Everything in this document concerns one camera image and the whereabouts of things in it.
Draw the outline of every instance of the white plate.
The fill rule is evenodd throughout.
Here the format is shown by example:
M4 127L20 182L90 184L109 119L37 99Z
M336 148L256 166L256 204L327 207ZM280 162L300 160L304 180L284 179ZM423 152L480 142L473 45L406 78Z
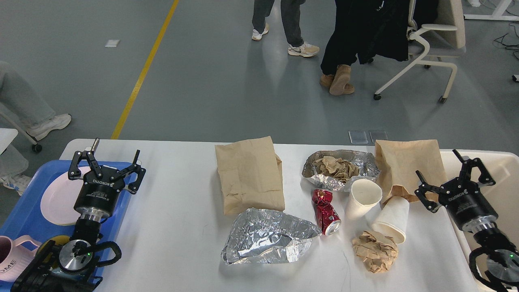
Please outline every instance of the white plate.
M84 175L90 171L90 167L83 166L79 170ZM74 204L82 186L82 179L69 180L66 172L58 176L43 193L40 203L43 217L56 225L74 225L79 218Z

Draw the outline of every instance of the chair wheel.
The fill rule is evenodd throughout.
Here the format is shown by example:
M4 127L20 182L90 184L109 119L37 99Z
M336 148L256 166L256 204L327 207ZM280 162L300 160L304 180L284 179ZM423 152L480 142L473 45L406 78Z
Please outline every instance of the chair wheel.
M31 146L32 151L36 153L40 153L43 149L43 147L40 144L32 145Z

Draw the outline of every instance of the gray floor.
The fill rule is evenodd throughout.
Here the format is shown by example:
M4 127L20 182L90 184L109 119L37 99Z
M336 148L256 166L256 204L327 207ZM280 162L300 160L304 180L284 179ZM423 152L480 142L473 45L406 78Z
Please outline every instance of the gray floor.
M69 127L30 151L26 175L57 159L75 138L110 138L173 0L0 2L0 59L12 63ZM274 143L350 144L349 130L385 130L391 140L438 139L442 148L519 154L519 61L492 40L508 22L466 21L467 54L451 96L449 70L415 67L374 101L373 92L406 63L377 57L353 65L356 92L335 97L318 79L322 54L289 56L276 2L270 32L250 40L252 1L180 0L120 139L233 142L271 135ZM470 13L489 14L485 7ZM306 41L321 47L333 32L334 3L302 6ZM120 39L117 48L104 48ZM519 43L518 38L510 40ZM0 126L8 127L5 121ZM0 223L18 199L0 188Z

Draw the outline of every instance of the white paper cup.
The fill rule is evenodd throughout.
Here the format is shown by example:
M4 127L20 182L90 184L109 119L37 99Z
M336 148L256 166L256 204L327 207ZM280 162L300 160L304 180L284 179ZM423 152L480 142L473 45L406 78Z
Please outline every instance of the white paper cup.
M364 216L382 199L382 189L368 179L359 179L351 184L350 199L346 204L346 217L350 220Z
M14 241L7 236L0 235L0 280L14 282L31 263L38 248L30 251L21 246L27 241L36 247L41 245L28 235L22 235Z
M403 243L408 215L409 202L402 197L392 197L371 224L371 228L392 237L395 243Z

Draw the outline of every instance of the brown boot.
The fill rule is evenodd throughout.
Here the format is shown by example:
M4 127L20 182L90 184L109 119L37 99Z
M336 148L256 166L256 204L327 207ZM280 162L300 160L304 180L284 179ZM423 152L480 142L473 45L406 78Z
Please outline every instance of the brown boot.
M326 88L330 88L330 86L332 86L332 83L333 83L333 77L334 77L333 75L322 74L321 78L319 80L319 84L321 84L322 86L324 86ZM341 94L352 94L354 92L355 92L355 87L348 83L344 87L343 93L341 93Z
M351 67L348 65L339 65L337 67L337 73L333 78L333 82L330 86L330 94L341 95L343 94L346 84L350 82Z
M334 77L333 75L322 74L321 79L319 80L319 84L321 84L322 86L324 86L326 88L330 88L330 86L332 86L333 77Z

